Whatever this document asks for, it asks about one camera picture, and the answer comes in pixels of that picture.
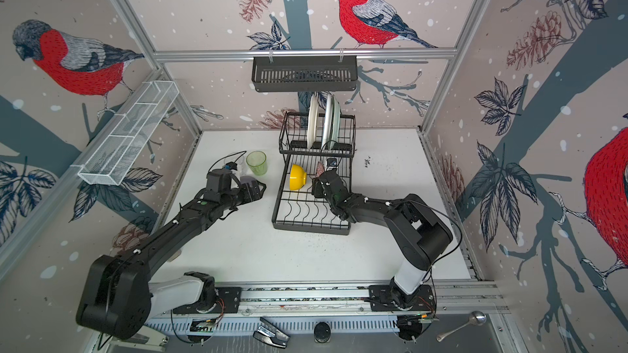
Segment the red patterned bowl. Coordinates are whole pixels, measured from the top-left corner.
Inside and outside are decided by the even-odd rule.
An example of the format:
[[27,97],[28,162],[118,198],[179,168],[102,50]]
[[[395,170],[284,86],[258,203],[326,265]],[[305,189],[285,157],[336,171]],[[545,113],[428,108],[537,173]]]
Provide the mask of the red patterned bowl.
[[315,178],[319,178],[319,176],[322,175],[324,172],[325,172],[325,166],[321,161],[319,161],[317,163],[317,167],[315,171]]

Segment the clear glass tumbler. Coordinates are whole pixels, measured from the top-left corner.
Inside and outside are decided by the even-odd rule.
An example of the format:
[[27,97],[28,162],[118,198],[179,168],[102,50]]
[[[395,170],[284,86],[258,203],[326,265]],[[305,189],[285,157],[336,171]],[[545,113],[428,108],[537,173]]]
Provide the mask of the clear glass tumbler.
[[240,179],[245,173],[245,162],[242,159],[229,161],[225,163],[224,168]]

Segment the green glass tumbler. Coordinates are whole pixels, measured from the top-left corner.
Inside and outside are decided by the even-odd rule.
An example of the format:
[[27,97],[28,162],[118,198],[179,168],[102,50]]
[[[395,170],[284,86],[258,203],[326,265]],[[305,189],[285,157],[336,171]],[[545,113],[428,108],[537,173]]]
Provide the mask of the green glass tumbler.
[[268,171],[268,157],[261,150],[248,153],[245,162],[255,176],[263,176]]

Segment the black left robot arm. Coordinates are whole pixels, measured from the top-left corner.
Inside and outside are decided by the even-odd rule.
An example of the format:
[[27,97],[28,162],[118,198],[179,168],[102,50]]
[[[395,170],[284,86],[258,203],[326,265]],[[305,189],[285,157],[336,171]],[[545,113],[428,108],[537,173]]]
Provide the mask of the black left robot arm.
[[207,174],[205,188],[176,217],[131,249],[103,255],[91,264],[79,301],[78,325],[121,340],[132,338],[151,318],[178,307],[203,311],[218,303],[214,277],[187,272],[178,279],[152,282],[153,275],[186,243],[238,207],[263,198],[266,184],[237,177],[227,168]]

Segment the yellow bowl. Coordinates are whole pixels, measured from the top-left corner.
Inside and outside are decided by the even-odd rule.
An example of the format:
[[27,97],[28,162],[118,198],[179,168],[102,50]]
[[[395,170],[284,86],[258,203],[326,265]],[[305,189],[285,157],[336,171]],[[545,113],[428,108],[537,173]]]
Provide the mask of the yellow bowl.
[[307,172],[299,165],[293,164],[289,172],[289,189],[299,191],[307,184]]

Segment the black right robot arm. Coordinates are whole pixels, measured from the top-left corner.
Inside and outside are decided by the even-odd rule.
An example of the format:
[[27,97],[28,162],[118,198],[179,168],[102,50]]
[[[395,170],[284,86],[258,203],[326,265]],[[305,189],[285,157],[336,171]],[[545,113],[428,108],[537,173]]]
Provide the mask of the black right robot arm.
[[390,283],[392,304],[401,310],[417,304],[425,276],[454,239],[433,209],[416,194],[384,200],[353,193],[335,170],[313,180],[313,194],[324,199],[331,212],[343,221],[366,222],[389,229],[404,256]]

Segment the cream white plate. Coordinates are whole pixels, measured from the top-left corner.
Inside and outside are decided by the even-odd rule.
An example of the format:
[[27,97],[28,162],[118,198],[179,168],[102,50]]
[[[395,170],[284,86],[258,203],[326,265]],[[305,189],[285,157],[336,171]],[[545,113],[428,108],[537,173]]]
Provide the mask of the cream white plate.
[[311,96],[310,107],[307,119],[307,148],[312,149],[317,138],[317,119],[319,115],[319,104],[317,94]]

